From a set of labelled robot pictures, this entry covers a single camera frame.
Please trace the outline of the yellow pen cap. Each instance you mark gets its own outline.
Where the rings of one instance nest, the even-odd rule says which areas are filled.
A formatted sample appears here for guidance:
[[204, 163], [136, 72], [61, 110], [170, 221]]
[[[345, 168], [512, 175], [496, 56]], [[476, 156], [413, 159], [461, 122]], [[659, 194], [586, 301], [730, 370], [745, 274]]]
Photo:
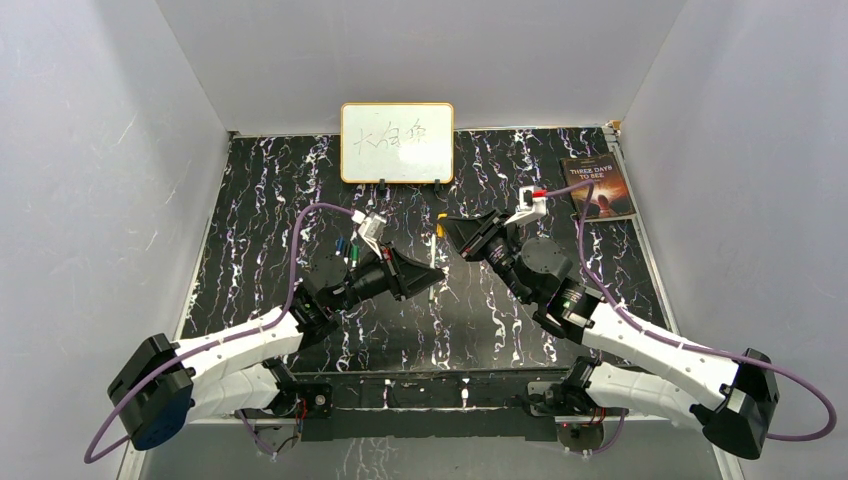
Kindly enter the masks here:
[[437, 235], [438, 238], [444, 238], [445, 237], [445, 230], [444, 230], [444, 226], [442, 224], [442, 220], [445, 219], [446, 217], [447, 217], [446, 213], [439, 213], [438, 216], [437, 216], [436, 235]]

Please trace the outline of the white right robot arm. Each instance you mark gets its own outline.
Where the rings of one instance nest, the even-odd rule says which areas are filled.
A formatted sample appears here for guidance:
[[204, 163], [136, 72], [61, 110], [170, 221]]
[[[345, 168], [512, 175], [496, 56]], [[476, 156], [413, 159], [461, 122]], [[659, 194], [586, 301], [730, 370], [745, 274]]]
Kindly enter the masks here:
[[617, 407], [662, 416], [700, 430], [739, 458], [760, 458], [779, 402], [766, 355], [754, 349], [734, 359], [710, 355], [649, 322], [624, 320], [623, 308], [572, 275], [573, 262], [556, 241], [522, 240], [508, 218], [494, 210], [438, 224], [463, 260], [487, 263], [521, 303], [535, 306], [533, 319], [545, 331], [639, 368], [580, 366], [563, 384], [571, 411]]

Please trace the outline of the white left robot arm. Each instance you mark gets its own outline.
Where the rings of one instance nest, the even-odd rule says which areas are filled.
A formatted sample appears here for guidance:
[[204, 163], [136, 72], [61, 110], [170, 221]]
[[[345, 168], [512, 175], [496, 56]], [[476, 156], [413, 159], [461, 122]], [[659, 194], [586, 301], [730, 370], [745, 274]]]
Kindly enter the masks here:
[[383, 293], [397, 301], [443, 281], [442, 269], [409, 258], [390, 244], [367, 251], [355, 267], [326, 255], [295, 287], [289, 306], [204, 337], [171, 342], [145, 339], [107, 389], [130, 442], [155, 448], [198, 419], [238, 410], [294, 411], [297, 387], [267, 366], [322, 342], [338, 327], [339, 312]]

